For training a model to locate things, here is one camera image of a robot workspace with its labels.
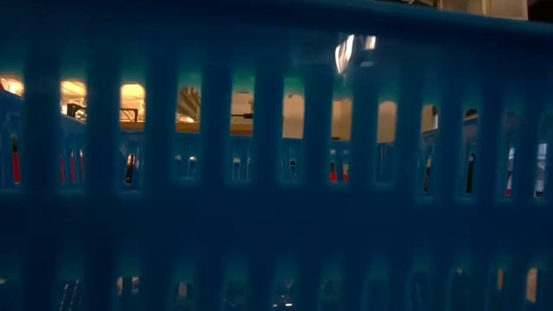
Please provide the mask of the blue plastic basket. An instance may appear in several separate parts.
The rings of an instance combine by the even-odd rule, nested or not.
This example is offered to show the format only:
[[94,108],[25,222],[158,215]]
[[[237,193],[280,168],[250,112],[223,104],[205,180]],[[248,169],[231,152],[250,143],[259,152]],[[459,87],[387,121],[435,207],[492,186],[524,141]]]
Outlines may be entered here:
[[553,22],[0,0],[0,311],[289,308],[553,311]]

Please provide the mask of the light wooden shelf board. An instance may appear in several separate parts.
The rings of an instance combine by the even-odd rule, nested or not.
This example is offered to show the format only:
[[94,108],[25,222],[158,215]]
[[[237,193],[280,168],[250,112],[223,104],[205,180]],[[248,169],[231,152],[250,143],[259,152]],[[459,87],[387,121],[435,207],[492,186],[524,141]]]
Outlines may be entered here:
[[[145,122],[122,122],[122,130],[143,131]],[[175,123],[173,128],[176,132],[199,133],[200,124],[198,123]],[[231,124],[230,133],[234,136],[251,136],[253,133],[252,124]]]

